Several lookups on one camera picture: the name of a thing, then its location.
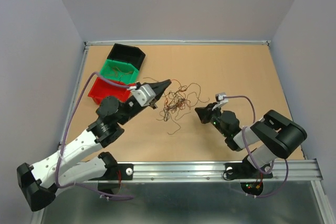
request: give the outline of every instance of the screw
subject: screw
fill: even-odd
[[[226,168],[226,172],[231,175],[233,173],[233,168],[229,166],[228,168]]]
[[[131,176],[131,175],[133,174],[133,170],[132,170],[132,168],[127,168],[127,169],[126,169],[126,174],[127,174],[128,176]]]

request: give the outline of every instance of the wooden tabletop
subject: wooden tabletop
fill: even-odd
[[[270,109],[291,118],[267,46],[262,45],[139,45],[146,58],[140,69],[137,81],[153,82],[144,77],[162,81],[176,79],[182,85],[195,82],[201,86],[200,99],[214,102],[215,94],[246,95],[256,109],[257,118],[261,118]],[[81,90],[90,74],[100,71],[112,46],[91,46],[80,81]],[[87,90],[73,117],[67,143],[75,139],[88,125],[97,119],[97,105]],[[169,90],[176,91],[179,85],[173,81]],[[199,92],[197,85],[188,89]],[[191,104],[197,101],[190,95]],[[181,111],[184,115],[177,123],[181,129],[173,135],[168,133],[178,129],[173,121],[158,121],[163,108],[164,98],[157,104],[158,109],[146,108],[122,127],[124,134],[102,151],[110,152],[118,161],[239,161],[247,152],[231,151],[223,136],[210,124],[201,124],[194,108]],[[253,114],[245,99],[231,99],[224,110],[234,111],[240,125],[251,125]],[[253,150],[260,143],[252,145]],[[85,160],[97,156],[100,152],[88,156]],[[303,159],[301,149],[297,149],[290,159]]]

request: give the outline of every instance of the cable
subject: cable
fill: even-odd
[[[284,181],[282,182],[282,184],[277,188],[275,189],[274,191],[272,191],[271,193],[269,194],[265,194],[265,195],[252,195],[252,194],[247,194],[247,193],[243,193],[242,191],[238,191],[238,190],[235,190],[235,189],[232,189],[233,191],[236,191],[237,193],[240,193],[240,194],[244,194],[246,196],[250,196],[250,197],[253,197],[253,198],[268,198],[270,196],[273,196],[275,194],[277,194],[278,192],[280,192],[280,190],[283,188],[283,186],[285,185],[285,183],[287,182],[287,179],[288,179],[288,175],[289,175],[289,166],[288,166],[288,161],[287,159],[284,159],[285,161],[285,164],[286,164],[286,175],[285,175],[285,179]]]
[[[274,160],[272,161],[271,167],[270,167],[270,169],[267,172],[264,171],[264,170],[262,170],[261,167],[258,166],[257,161],[253,157],[252,152],[250,151],[250,148],[248,147],[248,144],[246,142],[246,138],[245,138],[245,129],[246,128],[247,128],[246,126],[242,128],[242,130],[241,130],[241,137],[243,139],[243,142],[244,142],[245,148],[247,150],[247,153],[250,156],[252,163],[254,164],[254,167],[257,168],[258,171],[260,171],[260,173],[262,173],[262,174],[270,174],[272,172],[272,170],[273,170],[273,167],[274,167]]]
[[[252,108],[252,111],[253,111],[253,123],[256,122],[256,111],[255,111],[255,108],[254,108],[253,103],[252,103],[252,101],[251,101],[250,98],[248,98],[248,97],[245,96],[245,95],[234,95],[234,96],[231,96],[231,97],[225,97],[225,98],[228,98],[228,99],[230,99],[230,98],[245,98],[245,99],[247,99],[248,102],[250,103],[251,108]],[[249,157],[251,158],[251,161],[252,161],[253,164],[254,164],[254,167],[257,168],[257,169],[259,170],[259,172],[262,173],[262,174],[270,174],[270,173],[272,172],[272,170],[273,170],[273,167],[274,167],[274,160],[272,161],[272,163],[271,163],[271,167],[270,167],[270,169],[269,169],[267,172],[263,171],[263,170],[258,166],[256,160],[255,160],[254,157],[253,157],[252,152],[250,151],[250,149],[249,149],[249,147],[248,147],[248,144],[247,144],[247,142],[246,142],[246,139],[245,139],[245,129],[246,129],[246,128],[247,128],[247,127],[243,127],[243,128],[242,128],[242,130],[241,130],[241,136],[242,136],[242,138],[243,138],[243,142],[244,142],[245,148],[246,148],[246,150],[247,150],[247,153],[248,153]],[[273,196],[273,195],[277,194],[277,193],[283,188],[283,186],[285,185],[285,183],[287,182],[287,179],[288,179],[289,166],[288,166],[288,162],[287,162],[287,160],[286,160],[286,159],[284,159],[284,160],[285,160],[285,163],[286,163],[286,175],[285,175],[285,179],[284,179],[284,181],[282,182],[281,186],[279,186],[276,190],[274,190],[273,192],[271,192],[271,193],[269,193],[269,194],[266,194],[266,195],[259,195],[259,196],[256,196],[256,195],[250,195],[250,194],[246,194],[246,195],[250,195],[250,196],[255,197],[255,198],[267,198],[267,197],[270,197],[270,196]]]
[[[252,112],[253,112],[253,123],[255,123],[256,122],[256,110],[253,106],[251,99],[245,95],[231,95],[231,96],[225,97],[225,99],[231,99],[231,98],[245,98],[250,103]]]
[[[160,111],[160,116],[162,117],[162,119],[157,119],[158,121],[164,121],[164,122],[167,122],[169,119],[171,119],[176,125],[178,125],[178,129],[175,130],[173,133],[168,132],[169,135],[173,135],[181,129],[181,126],[176,121],[184,117],[186,114],[190,114],[189,111],[187,113],[184,113],[179,118],[177,118],[181,110],[184,110],[186,108],[189,108],[190,110],[192,107],[196,106],[198,102],[206,103],[209,101],[209,99],[207,101],[200,100],[202,88],[198,83],[192,82],[189,85],[181,85],[181,83],[178,80],[172,79],[172,81],[177,81],[180,86],[177,89],[177,91],[175,92],[169,91],[167,95],[164,94],[165,95],[164,108],[162,111]],[[191,85],[197,85],[199,87],[200,91],[198,94],[195,91],[189,93],[188,95],[185,94],[185,91],[187,91]],[[191,105],[191,101],[189,100],[189,96],[191,94],[195,94],[197,98],[197,101],[193,105]],[[171,114],[174,113],[176,113],[176,116],[173,119]]]
[[[117,175],[118,175],[118,183],[119,183],[119,189],[121,187],[121,172],[120,170],[117,171]]]
[[[118,78],[119,81],[121,80],[121,78],[122,78],[123,76],[126,76],[126,75],[128,75],[128,74],[133,74],[133,71],[123,72],[123,71],[121,71],[118,67],[112,67],[111,70],[113,71],[113,73],[108,74],[108,75],[109,75],[109,76],[113,76],[113,77],[115,77],[115,78],[118,78],[118,77],[119,77],[119,78]]]
[[[245,99],[249,102],[249,104],[251,105],[251,108],[252,108],[252,112],[253,112],[253,123],[256,122],[256,110],[255,110],[254,105],[253,105],[253,103],[252,103],[252,101],[251,101],[251,99],[250,99],[249,97],[247,97],[247,96],[245,96],[245,95],[232,95],[232,96],[227,96],[227,97],[225,97],[225,98],[226,98],[226,99],[231,99],[231,98],[245,98]],[[247,145],[246,139],[245,139],[245,129],[246,129],[246,128],[247,128],[247,127],[243,127],[243,128],[242,128],[242,130],[241,130],[241,136],[242,136],[242,138],[243,138],[243,142],[244,142],[244,145],[245,145],[245,148],[246,148],[246,150],[247,150],[248,155],[251,157],[251,160],[252,160],[254,166],[260,171],[260,173],[265,174],[265,175],[266,175],[266,174],[270,174],[270,173],[272,172],[273,167],[274,167],[274,161],[272,161],[272,163],[271,163],[271,167],[270,167],[270,169],[269,169],[267,172],[265,172],[264,170],[261,169],[261,167],[258,166],[256,160],[254,159],[253,155],[251,154],[251,151],[250,151],[250,149],[249,149],[249,147],[248,147],[248,145]]]
[[[107,194],[107,193],[103,193],[101,191],[98,191],[96,189],[93,189],[83,183],[69,183],[69,184],[66,184],[66,185],[60,185],[59,183],[59,169],[60,169],[60,164],[61,164],[61,161],[62,161],[62,156],[63,156],[63,153],[64,153],[64,150],[65,150],[65,145],[66,145],[66,139],[67,139],[67,135],[68,135],[68,131],[69,131],[69,128],[70,128],[70,124],[71,124],[71,121],[72,121],[72,118],[78,108],[78,105],[79,105],[79,102],[80,100],[82,99],[83,97],[83,94],[85,92],[85,89],[87,88],[90,80],[92,79],[92,77],[96,75],[98,76],[100,79],[102,79],[104,82],[107,82],[108,84],[110,85],[113,85],[113,86],[116,86],[116,87],[119,87],[119,88],[123,88],[123,89],[128,89],[130,86],[128,85],[120,85],[120,84],[117,84],[117,83],[114,83],[106,78],[104,78],[100,73],[98,72],[93,72],[90,77],[88,78],[88,80],[86,81],[86,83],[84,84],[84,87],[82,89],[82,91],[80,92],[79,94],[79,97],[78,97],[78,100],[76,102],[76,105],[74,107],[74,110],[72,111],[71,113],[71,116],[70,116],[70,119],[69,121],[67,122],[66,124],[66,127],[65,127],[65,132],[64,132],[64,135],[63,135],[63,139],[62,139],[62,143],[61,143],[61,146],[60,146],[60,151],[59,151],[59,154],[60,154],[60,157],[58,158],[58,161],[57,161],[57,165],[56,165],[56,171],[55,171],[55,184],[58,188],[67,188],[67,187],[70,187],[70,186],[73,186],[73,185],[76,185],[76,186],[79,186],[79,187],[82,187],[82,188],[86,188],[88,190],[91,190],[91,191],[95,191],[97,193],[99,193],[101,196],[105,196],[106,198],[110,199],[111,200],[130,200],[130,199],[133,199],[134,196],[132,195],[114,195],[114,194]]]
[[[264,178],[262,177],[262,173],[260,173],[260,175],[261,175],[261,180],[260,180],[260,183],[259,183],[259,185],[258,185],[259,187],[260,187],[260,186],[261,186],[261,184],[263,183],[263,181],[262,181],[262,180],[264,179]]]

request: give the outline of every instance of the gray wall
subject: gray wall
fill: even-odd
[[[271,43],[293,118],[308,132],[336,211],[336,0],[295,0]]]
[[[293,0],[63,0],[84,41],[271,39]]]
[[[55,151],[83,43],[61,0],[0,0],[0,49],[0,223],[30,223],[16,167]]]

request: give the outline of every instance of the plastic bin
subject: plastic bin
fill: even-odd
[[[120,81],[113,81],[117,84],[124,84]],[[97,77],[95,83],[93,84],[88,97],[91,97],[94,102],[100,105],[101,101],[110,95],[118,98],[120,101],[125,102],[130,97],[131,91],[104,82],[102,79]]]
[[[139,71],[130,63],[106,60],[100,74],[106,79],[130,84],[136,81]]]
[[[114,44],[107,58],[109,60],[116,60],[132,64],[136,69],[140,70],[145,56],[145,53],[138,47]]]

